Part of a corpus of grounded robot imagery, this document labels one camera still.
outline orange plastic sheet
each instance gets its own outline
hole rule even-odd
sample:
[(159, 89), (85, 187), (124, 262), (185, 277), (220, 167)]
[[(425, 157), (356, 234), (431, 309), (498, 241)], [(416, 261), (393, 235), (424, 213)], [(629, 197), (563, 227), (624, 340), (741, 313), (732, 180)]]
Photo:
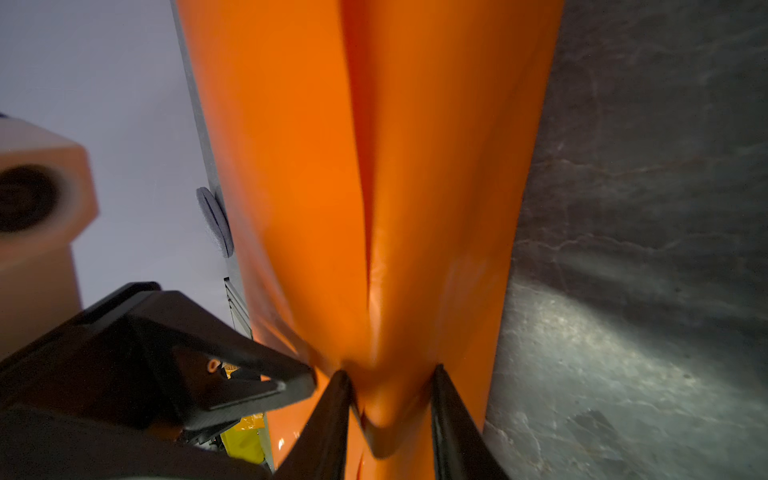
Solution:
[(438, 363), (483, 426), (561, 0), (177, 3), (257, 340), (350, 374), (347, 478), (434, 478)]

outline gray oval object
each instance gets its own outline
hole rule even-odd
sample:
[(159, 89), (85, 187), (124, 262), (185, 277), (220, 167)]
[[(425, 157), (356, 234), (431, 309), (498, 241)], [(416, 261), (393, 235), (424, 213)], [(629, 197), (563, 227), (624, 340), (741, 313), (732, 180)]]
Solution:
[(230, 232), (229, 222), (227, 222), (227, 215), (221, 210), (216, 197), (207, 187), (200, 187), (197, 189), (197, 203), (200, 205), (200, 211), (203, 212), (203, 218), (205, 218), (205, 225), (210, 237), (219, 247), (224, 258), (231, 257), (235, 251), (235, 245), (232, 241), (232, 233)]

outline orange fabric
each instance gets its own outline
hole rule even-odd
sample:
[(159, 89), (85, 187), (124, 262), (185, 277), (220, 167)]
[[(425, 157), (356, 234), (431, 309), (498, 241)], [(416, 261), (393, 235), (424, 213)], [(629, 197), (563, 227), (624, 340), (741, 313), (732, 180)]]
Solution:
[(347, 478), (432, 478), (435, 365), (485, 417), (561, 0), (177, 3), (258, 340), (349, 372)]

